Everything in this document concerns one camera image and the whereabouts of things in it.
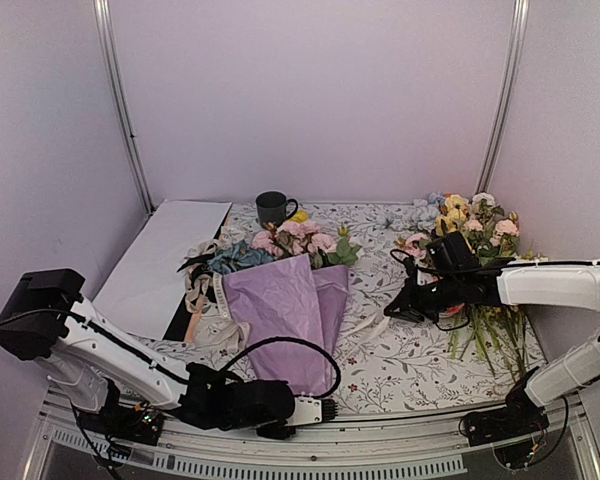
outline printed floral pattern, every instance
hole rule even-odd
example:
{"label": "printed floral pattern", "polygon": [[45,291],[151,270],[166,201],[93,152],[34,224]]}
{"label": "printed floral pattern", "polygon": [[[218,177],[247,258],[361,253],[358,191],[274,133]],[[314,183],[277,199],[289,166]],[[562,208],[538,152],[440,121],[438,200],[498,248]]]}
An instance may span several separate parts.
{"label": "printed floral pattern", "polygon": [[[378,313],[404,283],[404,269],[389,256],[389,251],[399,235],[407,237],[415,233],[417,223],[423,221],[421,211],[427,210],[422,202],[416,205],[301,206],[311,220],[333,236],[337,236],[338,226],[345,223],[355,242],[362,245],[360,259],[350,271],[351,295],[334,352],[342,370],[342,383],[334,394],[341,413],[405,412],[476,404],[502,399],[512,386],[511,376],[495,352],[490,356],[496,370],[494,377],[472,346],[464,360],[451,359],[450,333],[438,330],[429,322],[415,324],[392,319],[381,334],[364,341],[382,319]],[[233,205],[229,225],[233,235],[236,231],[252,235],[261,230],[252,205]],[[206,310],[203,318],[207,316],[212,320],[217,315],[215,306]],[[369,325],[346,334],[361,322],[369,322]],[[207,328],[214,328],[213,321],[208,325]],[[235,348],[225,346],[200,349],[175,342],[143,342],[158,351],[214,368],[221,367],[235,355]],[[531,328],[526,351],[531,366],[545,361]],[[254,378],[247,359],[239,362],[235,369],[244,378]]]}

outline pink rose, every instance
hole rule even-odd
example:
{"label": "pink rose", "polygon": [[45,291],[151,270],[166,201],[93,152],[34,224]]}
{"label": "pink rose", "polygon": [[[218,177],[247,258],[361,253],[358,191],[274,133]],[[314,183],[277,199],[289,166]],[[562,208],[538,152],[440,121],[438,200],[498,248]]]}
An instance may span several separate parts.
{"label": "pink rose", "polygon": [[496,235],[511,235],[513,237],[517,237],[520,235],[520,229],[513,223],[511,220],[500,220],[496,224]]}
{"label": "pink rose", "polygon": [[262,248],[269,251],[269,248],[273,246],[273,236],[271,232],[263,230],[262,232],[256,233],[251,241],[252,248]]}
{"label": "pink rose", "polygon": [[302,231],[304,232],[305,235],[320,233],[320,226],[312,220],[307,220],[306,222],[302,222],[300,224],[300,226],[302,227]]}
{"label": "pink rose", "polygon": [[336,251],[336,245],[335,240],[326,233],[316,233],[311,237],[311,243],[307,246],[307,250],[309,253],[315,253],[318,250],[332,253]]}
{"label": "pink rose", "polygon": [[484,230],[484,227],[482,226],[482,224],[475,219],[469,220],[468,222],[466,222],[464,224],[464,228],[466,230],[469,230],[470,232],[481,232],[482,230]]}
{"label": "pink rose", "polygon": [[424,233],[416,233],[407,238],[405,242],[405,252],[418,260],[424,260],[427,256],[427,251],[420,248],[420,240],[429,238]]}
{"label": "pink rose", "polygon": [[251,247],[262,248],[274,257],[280,257],[284,253],[280,247],[276,247],[273,244],[273,235],[267,230],[256,233],[255,237],[253,237],[253,240],[251,241]]}
{"label": "pink rose", "polygon": [[300,242],[293,242],[293,245],[291,246],[291,253],[293,255],[302,255],[304,253],[304,248],[302,248]]}
{"label": "pink rose", "polygon": [[277,229],[277,232],[289,232],[291,235],[297,238],[304,237],[304,228],[302,227],[302,224],[292,222],[290,220],[287,220],[280,225]]}

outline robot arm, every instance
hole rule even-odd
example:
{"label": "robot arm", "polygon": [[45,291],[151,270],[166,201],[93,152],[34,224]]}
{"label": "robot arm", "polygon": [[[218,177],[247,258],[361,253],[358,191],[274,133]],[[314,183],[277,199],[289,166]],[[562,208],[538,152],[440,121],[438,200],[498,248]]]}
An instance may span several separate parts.
{"label": "robot arm", "polygon": [[[500,300],[504,305],[557,305],[600,312],[600,261],[592,263],[580,266],[539,264],[505,269],[497,278]],[[598,379],[600,331],[582,345],[534,372],[526,380],[524,395],[513,390],[507,403],[518,403],[524,408],[523,397],[526,396],[534,406],[543,407]]]}
{"label": "robot arm", "polygon": [[[457,232],[432,242],[428,250],[435,270],[418,269],[410,257],[401,260],[408,278],[386,315],[437,322],[439,312],[463,303],[557,305],[600,312],[600,260],[529,264],[505,259],[482,267]],[[419,270],[434,274],[437,281],[419,285]],[[506,397],[507,415],[531,418],[554,400],[598,379],[600,332],[521,379]]]}
{"label": "robot arm", "polygon": [[284,437],[294,425],[335,416],[333,401],[294,398],[286,382],[243,382],[228,370],[186,364],[151,350],[83,298],[83,282],[72,270],[23,275],[0,315],[0,345],[20,360],[36,361],[84,416],[129,416],[118,405],[116,383],[152,408],[202,429],[264,425],[259,434]]}

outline white wall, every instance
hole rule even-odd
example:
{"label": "white wall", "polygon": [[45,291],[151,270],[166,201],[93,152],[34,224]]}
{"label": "white wall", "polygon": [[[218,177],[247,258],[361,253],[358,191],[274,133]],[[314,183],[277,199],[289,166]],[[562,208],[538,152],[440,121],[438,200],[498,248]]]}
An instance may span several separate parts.
{"label": "white wall", "polygon": [[[0,310],[25,271],[93,295],[142,225],[93,2],[0,1]],[[17,478],[41,371],[0,349],[0,480]]]}
{"label": "white wall", "polygon": [[112,0],[154,198],[471,192],[514,2]]}
{"label": "white wall", "polygon": [[[531,2],[522,66],[492,184],[552,258],[600,257],[600,1]],[[600,327],[600,316],[543,309],[549,357]],[[600,447],[600,383],[583,393]]]}

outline black mug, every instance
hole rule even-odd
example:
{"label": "black mug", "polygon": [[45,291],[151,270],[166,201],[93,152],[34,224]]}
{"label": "black mug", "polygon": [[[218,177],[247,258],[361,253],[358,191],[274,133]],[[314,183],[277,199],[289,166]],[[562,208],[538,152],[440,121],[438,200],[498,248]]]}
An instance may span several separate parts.
{"label": "black mug", "polygon": [[[287,213],[287,205],[294,204],[293,211]],[[273,223],[276,227],[293,217],[298,211],[298,202],[293,198],[287,200],[284,193],[264,192],[256,198],[258,208],[258,221],[264,227],[266,223]]]}

